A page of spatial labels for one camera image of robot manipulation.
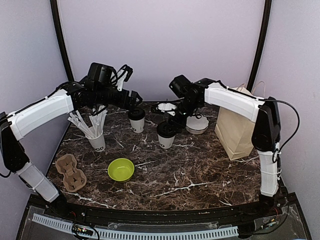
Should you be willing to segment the brown cardboard cup carrier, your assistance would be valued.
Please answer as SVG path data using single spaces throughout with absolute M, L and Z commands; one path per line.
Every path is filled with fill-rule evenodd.
M 70 193 L 77 192 L 87 183 L 87 177 L 77 168 L 77 163 L 73 154 L 65 154 L 55 162 L 58 173 L 63 175 L 63 185 Z

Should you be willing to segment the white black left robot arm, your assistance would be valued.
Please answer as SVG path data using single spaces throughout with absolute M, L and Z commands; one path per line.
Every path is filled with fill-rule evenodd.
M 116 106 L 133 110 L 142 97 L 132 90 L 118 90 L 115 86 L 102 86 L 95 90 L 76 81 L 61 84 L 54 93 L 41 98 L 9 114 L 0 114 L 0 153 L 4 167 L 17 174 L 46 202 L 51 203 L 51 210 L 60 218 L 67 218 L 70 206 L 60 197 L 58 188 L 39 170 L 27 156 L 21 140 L 36 129 L 52 120 L 67 115 L 83 107 L 96 105 Z

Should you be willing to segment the brown paper takeout bag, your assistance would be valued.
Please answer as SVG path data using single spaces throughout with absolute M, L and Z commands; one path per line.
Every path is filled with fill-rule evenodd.
M 219 108 L 214 131 L 231 161 L 251 154 L 254 148 L 251 141 L 254 127 L 255 123 L 248 118 L 226 108 Z

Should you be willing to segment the black plastic cup lid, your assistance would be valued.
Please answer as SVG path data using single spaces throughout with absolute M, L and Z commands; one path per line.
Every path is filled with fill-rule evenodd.
M 172 138 L 176 135 L 175 130 L 166 121 L 161 122 L 157 126 L 156 132 L 163 138 Z

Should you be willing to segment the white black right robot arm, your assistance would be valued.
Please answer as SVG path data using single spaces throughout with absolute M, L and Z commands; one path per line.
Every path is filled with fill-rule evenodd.
M 280 115 L 277 101 L 246 94 L 224 85 L 220 80 L 203 78 L 190 82 L 184 75 L 175 77 L 169 88 L 181 99 L 173 115 L 160 123 L 157 134 L 173 139 L 187 125 L 187 118 L 204 104 L 216 105 L 237 113 L 255 124 L 251 136 L 260 158 L 263 196 L 273 197 L 279 188 L 277 154 L 280 152 Z

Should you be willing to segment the white paper coffee cup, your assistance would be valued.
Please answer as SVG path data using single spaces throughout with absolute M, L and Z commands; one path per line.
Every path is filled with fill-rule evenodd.
M 144 131 L 144 126 L 145 126 L 145 118 L 143 117 L 142 119 L 139 120 L 133 120 L 130 119 L 130 124 L 133 129 L 134 133 L 142 133 Z

